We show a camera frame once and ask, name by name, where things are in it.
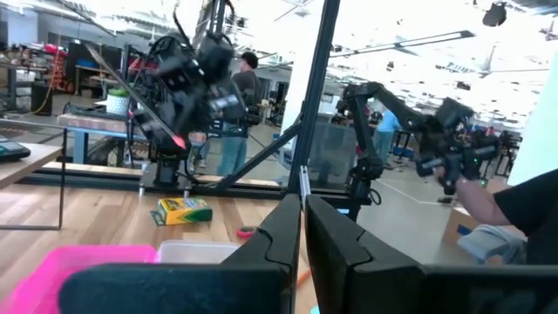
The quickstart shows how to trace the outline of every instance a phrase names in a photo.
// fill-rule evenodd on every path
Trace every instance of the pink bin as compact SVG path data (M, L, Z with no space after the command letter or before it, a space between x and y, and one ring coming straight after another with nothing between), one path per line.
M80 245L54 249L22 280L0 306L1 314L58 314L58 292L64 280L105 263L155 263L157 251L147 245Z

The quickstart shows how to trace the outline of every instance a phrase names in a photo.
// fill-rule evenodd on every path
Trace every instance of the white pot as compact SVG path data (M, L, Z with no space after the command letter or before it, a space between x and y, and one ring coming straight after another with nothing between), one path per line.
M112 114L118 114L126 116L128 114L128 104L130 103L129 97L118 97L107 95L106 100L106 112Z

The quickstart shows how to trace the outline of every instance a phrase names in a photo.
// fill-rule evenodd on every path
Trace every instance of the blue shirt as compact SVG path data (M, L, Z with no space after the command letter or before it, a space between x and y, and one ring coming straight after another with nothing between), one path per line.
M377 130L378 132L395 132L395 130L399 127L401 127L401 125L399 124L398 119L395 117L395 114L388 110L384 113L384 118L382 119L382 122L378 126Z

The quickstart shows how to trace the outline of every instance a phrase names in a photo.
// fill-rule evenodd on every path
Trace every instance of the plastic container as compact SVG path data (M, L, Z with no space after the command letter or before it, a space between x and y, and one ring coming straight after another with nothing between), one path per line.
M147 245L82 245L53 250L0 306L2 314L58 314L58 292L64 280L105 263L154 263L157 251Z
M159 263L217 264L239 248L231 242L164 241L159 247Z
M317 122L310 143L310 185L313 188L344 188L349 170L355 165L356 142L354 128Z

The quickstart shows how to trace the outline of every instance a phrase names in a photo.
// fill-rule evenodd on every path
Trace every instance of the black robotic arm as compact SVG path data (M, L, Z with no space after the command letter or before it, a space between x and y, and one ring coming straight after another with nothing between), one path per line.
M455 181L464 175L476 179L476 160L489 160L497 152L498 140L487 137L480 142L466 143L455 138L458 126L465 125L474 115L473 109L446 98L434 115L424 115L412 110L405 102L377 82L349 85L344 90L344 101L354 117L357 142L362 153L357 166L350 172L350 192L352 195L366 195L371 181L384 171L384 163L378 157L371 140L371 132L364 107L370 98L379 100L398 118L399 124L412 132L419 140L417 173L419 176L432 174L435 167L444 167L445 178L440 180L445 193L455 193Z

